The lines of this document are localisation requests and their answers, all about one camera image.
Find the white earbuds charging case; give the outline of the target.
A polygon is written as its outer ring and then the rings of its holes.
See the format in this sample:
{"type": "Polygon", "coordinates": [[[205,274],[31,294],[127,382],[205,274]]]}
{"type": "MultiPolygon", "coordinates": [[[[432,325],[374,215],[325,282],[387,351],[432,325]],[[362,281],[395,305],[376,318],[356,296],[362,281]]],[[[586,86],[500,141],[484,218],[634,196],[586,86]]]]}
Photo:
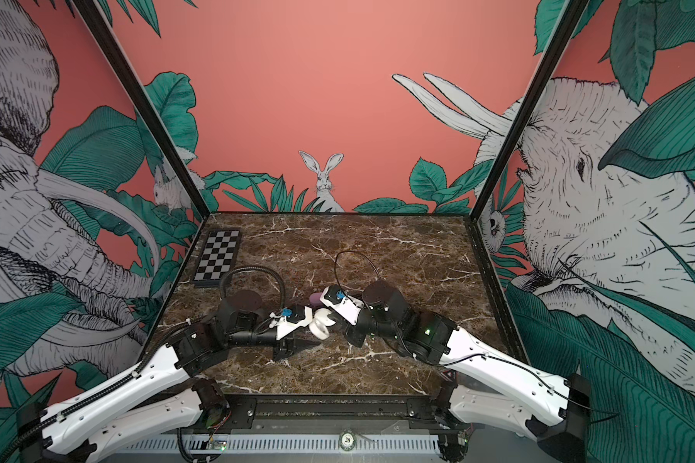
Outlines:
{"type": "Polygon", "coordinates": [[[330,318],[330,314],[328,309],[318,309],[308,325],[310,332],[321,341],[329,338],[329,328],[336,324],[336,321],[330,318]]]}

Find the purple earbuds charging case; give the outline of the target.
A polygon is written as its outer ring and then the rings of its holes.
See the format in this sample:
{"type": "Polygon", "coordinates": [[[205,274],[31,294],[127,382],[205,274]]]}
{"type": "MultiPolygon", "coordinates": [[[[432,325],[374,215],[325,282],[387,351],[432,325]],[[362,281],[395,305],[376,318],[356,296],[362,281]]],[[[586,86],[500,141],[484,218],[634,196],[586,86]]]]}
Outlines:
{"type": "Polygon", "coordinates": [[[320,300],[320,297],[322,295],[319,292],[315,292],[309,296],[309,304],[312,308],[322,308],[324,304],[322,304],[322,300],[320,300]]]}

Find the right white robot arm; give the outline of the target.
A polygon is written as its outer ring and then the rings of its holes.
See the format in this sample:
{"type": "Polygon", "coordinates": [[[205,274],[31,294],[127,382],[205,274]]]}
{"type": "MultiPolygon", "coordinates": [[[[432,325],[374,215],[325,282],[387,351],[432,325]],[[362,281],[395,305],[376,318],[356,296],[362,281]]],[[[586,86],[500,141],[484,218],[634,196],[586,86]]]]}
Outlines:
{"type": "Polygon", "coordinates": [[[455,386],[439,403],[438,420],[446,426],[487,424],[535,441],[559,462],[586,461],[592,386],[582,375],[561,376],[524,364],[450,318],[412,308],[399,289],[383,280],[358,296],[332,285],[320,301],[345,320],[353,345],[368,336],[394,340],[401,355],[488,387],[480,392],[455,386]]]}

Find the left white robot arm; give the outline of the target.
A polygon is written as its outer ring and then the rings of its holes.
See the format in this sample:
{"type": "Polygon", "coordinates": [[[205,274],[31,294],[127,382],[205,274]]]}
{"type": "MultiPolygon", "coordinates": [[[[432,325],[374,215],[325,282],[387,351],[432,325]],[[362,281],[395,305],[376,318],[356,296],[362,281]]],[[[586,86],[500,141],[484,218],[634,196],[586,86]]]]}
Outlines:
{"type": "Polygon", "coordinates": [[[299,304],[260,319],[260,299],[240,291],[219,310],[187,321],[154,351],[90,391],[19,416],[15,449],[22,462],[98,462],[117,449],[208,415],[215,426],[231,417],[226,397],[200,373],[224,362],[232,349],[264,346],[277,360],[314,347],[295,332],[314,330],[322,311],[299,304]]]}

